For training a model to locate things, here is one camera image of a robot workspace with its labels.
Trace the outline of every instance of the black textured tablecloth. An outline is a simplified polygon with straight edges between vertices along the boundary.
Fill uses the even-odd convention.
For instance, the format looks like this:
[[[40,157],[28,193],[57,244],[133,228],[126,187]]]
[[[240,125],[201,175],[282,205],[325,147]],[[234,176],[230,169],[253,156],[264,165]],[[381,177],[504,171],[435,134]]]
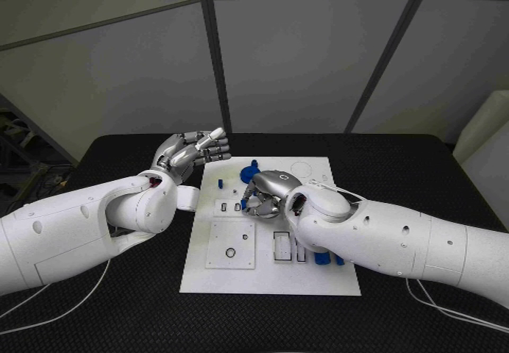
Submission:
[[[136,175],[171,135],[97,139],[68,190]],[[504,231],[440,140],[429,135],[233,134],[234,156],[328,156],[337,185],[449,221]],[[187,184],[200,187],[202,167]],[[404,279],[357,266],[363,296],[181,294],[194,213],[113,259],[86,304],[53,324],[0,336],[0,352],[509,352],[509,335],[422,305]],[[54,318],[83,299],[104,265],[54,284],[0,331]],[[488,299],[430,283],[436,301],[509,325]],[[0,313],[35,290],[0,298]]]

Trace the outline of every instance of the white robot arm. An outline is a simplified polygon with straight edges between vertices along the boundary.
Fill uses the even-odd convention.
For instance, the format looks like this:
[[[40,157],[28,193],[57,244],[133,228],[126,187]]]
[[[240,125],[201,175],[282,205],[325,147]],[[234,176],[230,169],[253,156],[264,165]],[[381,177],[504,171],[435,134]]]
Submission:
[[[277,209],[285,212],[295,236],[313,252],[331,250],[383,274],[446,283],[509,308],[508,233],[367,200],[315,180],[301,185],[289,175],[256,174],[246,197],[257,190],[266,203],[275,199],[272,215]],[[341,193],[358,201],[350,202]],[[260,210],[247,208],[246,213],[266,216]]]
[[[0,219],[0,295],[83,273],[164,232],[178,208],[195,211],[200,189],[181,184],[195,165],[231,158],[224,137],[223,128],[172,135],[151,170],[27,204]],[[127,234],[112,234],[109,225]]]

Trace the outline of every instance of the small blue part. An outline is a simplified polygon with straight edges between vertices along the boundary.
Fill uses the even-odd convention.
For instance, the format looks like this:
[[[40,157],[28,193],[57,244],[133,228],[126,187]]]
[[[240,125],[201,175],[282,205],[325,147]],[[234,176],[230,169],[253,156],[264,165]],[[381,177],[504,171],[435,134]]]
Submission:
[[[241,170],[241,180],[243,180],[243,182],[250,184],[253,176],[257,173],[260,173],[259,162],[257,162],[257,160],[253,160],[251,161],[251,165]]]
[[[331,264],[331,254],[329,252],[316,252],[315,253],[315,263],[318,265],[329,265]]]
[[[344,266],[344,265],[345,265],[345,260],[344,260],[344,258],[339,257],[338,255],[337,255],[337,263],[338,263],[339,266]]]

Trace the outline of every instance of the black o-ring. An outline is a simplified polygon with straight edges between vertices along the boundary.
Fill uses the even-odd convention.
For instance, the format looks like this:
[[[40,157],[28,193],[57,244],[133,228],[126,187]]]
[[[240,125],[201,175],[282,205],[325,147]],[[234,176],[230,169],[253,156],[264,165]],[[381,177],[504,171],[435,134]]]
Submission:
[[[231,256],[228,255],[228,250],[234,250],[234,254],[233,254]],[[227,249],[227,256],[228,256],[228,257],[234,257],[234,256],[236,256],[236,249],[234,249],[234,248],[228,248],[228,249]]]

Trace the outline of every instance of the white cable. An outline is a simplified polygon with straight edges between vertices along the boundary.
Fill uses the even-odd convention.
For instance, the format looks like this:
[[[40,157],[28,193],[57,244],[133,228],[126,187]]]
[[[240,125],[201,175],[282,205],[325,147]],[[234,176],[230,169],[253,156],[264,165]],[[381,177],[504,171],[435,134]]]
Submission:
[[[453,310],[448,309],[446,307],[440,307],[440,306],[436,304],[436,301],[433,300],[433,298],[432,298],[432,296],[430,296],[430,293],[427,292],[427,289],[425,288],[425,285],[423,285],[422,281],[417,279],[419,285],[422,286],[422,289],[423,289],[423,291],[425,291],[425,293],[426,293],[426,295],[427,295],[427,298],[430,299],[430,301],[432,301],[433,304],[427,303],[425,300],[422,300],[422,299],[416,296],[414,292],[412,291],[412,286],[410,286],[410,284],[409,284],[409,279],[406,279],[406,280],[407,280],[407,289],[409,289],[409,293],[412,294],[412,296],[414,297],[414,299],[416,299],[422,304],[427,305],[429,307],[436,308],[436,309],[442,312],[442,314],[445,314],[446,316],[449,316],[450,318],[453,318],[453,319],[456,319],[456,320],[471,322],[472,324],[485,326],[485,327],[488,327],[488,328],[491,328],[491,329],[497,329],[498,331],[502,331],[504,333],[509,333],[509,327],[505,327],[505,326],[501,326],[501,325],[498,325],[498,324],[494,324],[492,322],[485,321],[485,320],[482,320],[481,318],[476,318],[476,317],[474,317],[474,316],[469,316],[469,315],[466,315],[466,314],[463,314],[463,313],[459,313],[458,311],[453,311]],[[449,314],[449,313],[446,313],[446,312],[453,313],[455,315],[463,316],[465,318],[459,318],[458,316],[455,316],[455,315],[452,315],[452,314]]]
[[[25,299],[24,302],[21,302],[12,309],[9,309],[9,310],[0,315],[0,318],[3,318],[9,313],[12,313],[21,306],[24,306],[25,303],[28,303],[28,302],[42,293],[42,291],[44,291],[50,286],[51,286],[51,284],[50,284],[50,285],[45,285],[45,286],[42,287],[42,289],[38,290],[38,292],[35,293],[35,295],[34,295],[31,298]]]
[[[86,300],[89,300],[89,297],[93,295],[93,292],[99,288],[99,285],[102,284],[104,275],[107,274],[107,271],[109,271],[110,262],[112,262],[112,260],[109,260],[107,267],[104,268],[104,272],[103,272],[102,278],[99,279],[99,283],[96,284],[91,292],[87,294],[86,298],[81,300],[81,302],[74,306],[74,308],[67,313],[64,313],[61,316],[58,316],[57,318],[53,318],[48,321],[40,322],[38,324],[34,324],[34,325],[29,325],[29,326],[25,326],[25,327],[19,327],[18,329],[9,329],[8,331],[0,332],[0,335],[5,335],[5,334],[12,333],[12,332],[22,331],[25,329],[32,329],[34,327],[38,327],[38,326],[42,326],[42,325],[47,325],[51,322],[60,320],[68,314],[71,314],[74,312],[74,310],[80,307],[80,305],[86,302]]]

